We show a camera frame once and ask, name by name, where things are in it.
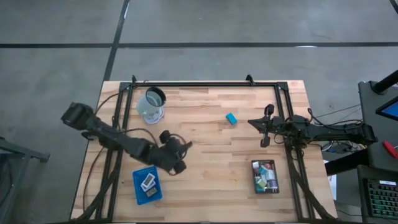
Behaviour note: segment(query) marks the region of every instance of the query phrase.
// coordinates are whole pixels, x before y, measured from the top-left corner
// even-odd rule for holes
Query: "table leg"
[[[13,144],[11,142],[6,141],[4,138],[0,137],[0,149],[3,149],[12,153],[22,153],[25,155],[29,155],[30,157],[38,159],[40,162],[47,162],[49,160],[50,154],[41,153],[35,150],[31,150],[17,144]]]
[[[368,150],[363,149],[325,164],[328,176],[355,169],[358,165],[369,165]]]

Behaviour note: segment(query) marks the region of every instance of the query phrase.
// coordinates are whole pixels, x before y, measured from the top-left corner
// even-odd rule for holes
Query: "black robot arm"
[[[343,125],[314,125],[299,115],[294,115],[285,121],[279,117],[271,115],[274,112],[274,105],[269,104],[264,111],[264,117],[249,120],[260,133],[264,134],[261,147],[267,147],[270,143],[268,133],[279,134],[285,141],[297,148],[306,148],[312,141],[352,141],[357,144],[370,145],[377,142],[377,137],[373,133],[370,125],[343,124]]]
[[[101,121],[93,109],[83,103],[72,103],[63,114],[61,120],[71,128],[82,131],[82,136],[92,140],[98,137],[99,143],[107,149],[123,148],[131,157],[148,165],[155,165],[168,173],[173,169],[175,174],[181,173],[187,167],[182,161],[192,142],[181,144],[176,138],[170,137],[168,131],[160,135],[160,140],[165,145],[157,146],[143,138],[132,138],[126,132],[116,131],[110,125]]]

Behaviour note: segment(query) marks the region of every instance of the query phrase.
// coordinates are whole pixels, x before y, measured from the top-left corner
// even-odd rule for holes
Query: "computer monitor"
[[[398,121],[398,96],[378,108],[376,114]]]

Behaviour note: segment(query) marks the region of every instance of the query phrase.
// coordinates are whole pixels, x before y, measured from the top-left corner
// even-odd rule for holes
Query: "blue block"
[[[259,172],[260,174],[266,174],[267,171],[264,168],[260,167]]]
[[[236,124],[236,122],[238,122],[232,113],[227,114],[226,119],[228,119],[231,124]]]
[[[144,190],[141,188],[141,183],[145,180],[148,174],[155,176],[155,188],[157,190],[156,194],[148,197]],[[132,181],[134,184],[134,191],[136,192],[136,199],[138,205],[143,205],[149,202],[162,199],[162,189],[160,188],[159,176],[157,175],[156,166],[150,166],[141,170],[134,171],[132,173]]]

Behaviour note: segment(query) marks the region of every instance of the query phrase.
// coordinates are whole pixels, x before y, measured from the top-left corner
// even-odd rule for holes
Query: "metal stand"
[[[7,223],[8,215],[12,210],[15,200],[16,200],[16,193],[21,186],[22,180],[24,178],[27,165],[31,158],[38,159],[40,162],[47,162],[49,160],[50,154],[44,154],[41,152],[36,152],[31,149],[27,149],[22,146],[18,146],[16,144],[10,143],[6,141],[4,138],[0,138],[0,149],[8,152],[4,153],[2,156],[18,156],[22,159],[22,164],[17,172],[16,177],[14,177],[14,181],[11,184],[11,189],[6,196],[3,206],[1,207],[0,211],[0,223]]]

